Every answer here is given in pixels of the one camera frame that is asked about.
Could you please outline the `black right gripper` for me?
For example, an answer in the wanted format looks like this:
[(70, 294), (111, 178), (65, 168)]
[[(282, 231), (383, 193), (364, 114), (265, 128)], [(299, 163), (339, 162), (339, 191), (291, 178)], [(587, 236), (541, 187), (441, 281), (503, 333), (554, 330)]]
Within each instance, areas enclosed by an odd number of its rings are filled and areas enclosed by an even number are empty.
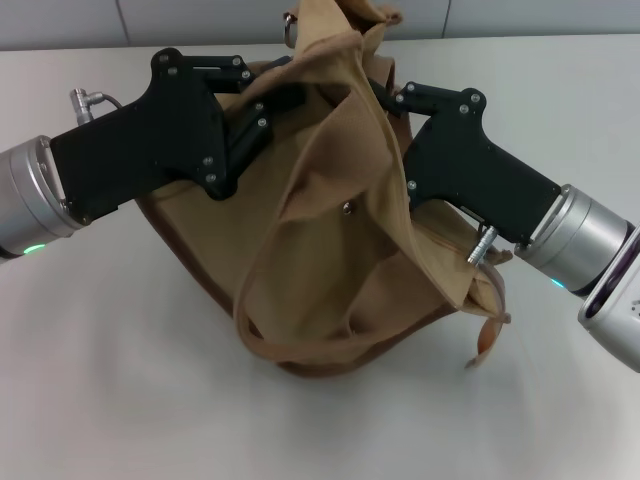
[(510, 243), (528, 244), (560, 194), (560, 186), (495, 145), (483, 130), (486, 97), (476, 89), (448, 90), (415, 82), (395, 93), (372, 91), (393, 116), (428, 120), (407, 150), (410, 207), (437, 199), (496, 228)]

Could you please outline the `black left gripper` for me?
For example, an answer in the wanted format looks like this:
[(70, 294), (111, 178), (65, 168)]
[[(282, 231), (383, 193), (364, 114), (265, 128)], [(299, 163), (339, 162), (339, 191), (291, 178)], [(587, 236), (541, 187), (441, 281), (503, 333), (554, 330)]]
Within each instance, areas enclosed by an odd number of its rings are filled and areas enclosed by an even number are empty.
[(140, 98), (51, 140), (70, 214), (96, 220), (176, 180), (195, 182), (215, 200), (230, 197), (273, 140), (274, 120), (306, 100), (300, 83), (277, 87), (252, 101), (228, 133), (215, 95), (249, 84), (239, 55), (157, 52)]

